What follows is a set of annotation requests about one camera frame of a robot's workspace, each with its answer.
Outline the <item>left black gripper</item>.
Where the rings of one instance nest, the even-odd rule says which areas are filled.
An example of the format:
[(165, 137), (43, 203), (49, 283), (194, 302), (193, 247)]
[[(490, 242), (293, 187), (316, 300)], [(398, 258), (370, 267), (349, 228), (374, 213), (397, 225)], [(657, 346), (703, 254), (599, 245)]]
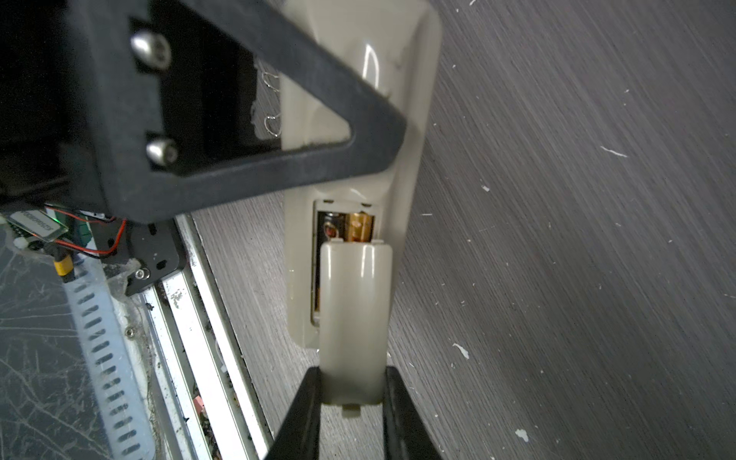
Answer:
[(1, 4), (1, 208), (107, 212), (64, 1)]

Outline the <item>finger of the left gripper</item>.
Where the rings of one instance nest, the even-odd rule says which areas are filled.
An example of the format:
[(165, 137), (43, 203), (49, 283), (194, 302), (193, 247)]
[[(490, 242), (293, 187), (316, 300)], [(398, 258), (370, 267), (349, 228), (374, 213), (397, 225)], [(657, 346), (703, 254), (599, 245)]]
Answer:
[[(401, 145), (389, 103), (264, 1), (67, 1), (109, 209), (140, 223), (375, 167)], [(256, 59), (348, 124), (343, 141), (282, 151), (257, 138)]]

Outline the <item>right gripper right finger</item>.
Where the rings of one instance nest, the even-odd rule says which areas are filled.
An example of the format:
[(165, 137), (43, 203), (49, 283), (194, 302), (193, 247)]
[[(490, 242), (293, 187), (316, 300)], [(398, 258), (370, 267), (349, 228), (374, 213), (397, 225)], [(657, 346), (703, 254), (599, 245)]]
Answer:
[(441, 459), (399, 370), (385, 369), (383, 446), (388, 460)]

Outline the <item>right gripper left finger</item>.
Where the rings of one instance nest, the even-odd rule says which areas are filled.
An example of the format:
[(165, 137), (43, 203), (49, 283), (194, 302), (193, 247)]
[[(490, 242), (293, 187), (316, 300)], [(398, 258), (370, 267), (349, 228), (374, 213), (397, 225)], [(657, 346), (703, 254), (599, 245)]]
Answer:
[(319, 458), (322, 406), (320, 369), (310, 367), (291, 402), (265, 460)]

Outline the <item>grey remote battery cover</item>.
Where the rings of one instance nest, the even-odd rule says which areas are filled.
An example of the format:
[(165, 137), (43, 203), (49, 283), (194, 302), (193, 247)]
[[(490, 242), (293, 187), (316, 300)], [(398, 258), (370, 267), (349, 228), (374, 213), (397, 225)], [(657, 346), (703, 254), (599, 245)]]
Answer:
[(322, 403), (346, 419), (383, 401), (392, 308), (393, 249), (330, 241), (321, 247), (319, 369)]

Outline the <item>white remote control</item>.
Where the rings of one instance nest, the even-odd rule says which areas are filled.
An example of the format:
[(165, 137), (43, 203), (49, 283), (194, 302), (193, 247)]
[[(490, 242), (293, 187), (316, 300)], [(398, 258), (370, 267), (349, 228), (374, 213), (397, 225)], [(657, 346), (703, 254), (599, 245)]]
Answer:
[(288, 1), (282, 13), (404, 121), (392, 158), (284, 193), (287, 331), (298, 346), (316, 349), (316, 217), (320, 212), (372, 215), (374, 237), (393, 248), (396, 261), (402, 257), (443, 26), (429, 1)]

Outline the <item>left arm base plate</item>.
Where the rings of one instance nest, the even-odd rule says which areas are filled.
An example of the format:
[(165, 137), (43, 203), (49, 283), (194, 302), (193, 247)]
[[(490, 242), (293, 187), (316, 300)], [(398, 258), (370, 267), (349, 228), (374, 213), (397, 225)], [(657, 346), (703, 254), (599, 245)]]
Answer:
[(187, 264), (184, 245), (173, 220), (141, 224), (120, 220), (94, 224), (92, 236), (103, 258), (103, 272), (112, 296), (120, 301), (150, 288)]

